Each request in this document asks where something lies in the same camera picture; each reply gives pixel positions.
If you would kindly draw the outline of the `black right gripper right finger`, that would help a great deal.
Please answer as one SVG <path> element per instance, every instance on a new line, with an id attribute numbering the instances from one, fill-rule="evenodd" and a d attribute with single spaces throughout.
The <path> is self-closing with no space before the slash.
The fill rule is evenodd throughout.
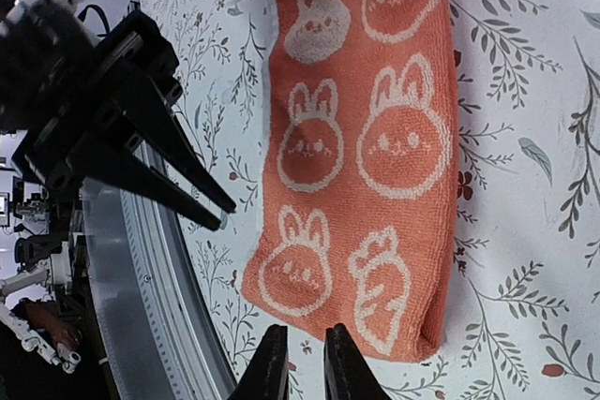
<path id="1" fill-rule="evenodd" d="M 326 399 L 390 400 L 342 323 L 326 330 L 323 368 Z"/>

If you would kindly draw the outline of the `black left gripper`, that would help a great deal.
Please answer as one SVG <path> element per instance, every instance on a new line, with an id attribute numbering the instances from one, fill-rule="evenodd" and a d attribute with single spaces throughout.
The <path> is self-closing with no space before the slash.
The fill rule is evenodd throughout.
<path id="1" fill-rule="evenodd" d="M 134 155 L 147 141 L 221 210 L 235 211 L 173 117 L 177 65 L 171 43 L 140 11 L 97 39 L 53 0 L 1 0 L 1 129 L 24 135 L 13 167 L 49 189 L 91 178 L 218 230 L 216 215 Z"/>

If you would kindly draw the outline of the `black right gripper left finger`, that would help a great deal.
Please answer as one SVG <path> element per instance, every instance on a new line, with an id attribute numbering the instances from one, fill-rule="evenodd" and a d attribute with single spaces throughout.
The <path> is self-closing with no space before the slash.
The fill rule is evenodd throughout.
<path id="1" fill-rule="evenodd" d="M 288 327 L 271 325 L 238 382 L 238 399 L 288 399 L 288 362 Z"/>

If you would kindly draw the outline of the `orange rabbit print towel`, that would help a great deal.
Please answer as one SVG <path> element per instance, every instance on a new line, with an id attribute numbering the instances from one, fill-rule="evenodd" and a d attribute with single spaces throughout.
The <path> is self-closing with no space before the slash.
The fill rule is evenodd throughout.
<path id="1" fill-rule="evenodd" d="M 458 187 L 447 0 L 272 0 L 263 230 L 242 293 L 368 357 L 440 347 Z"/>

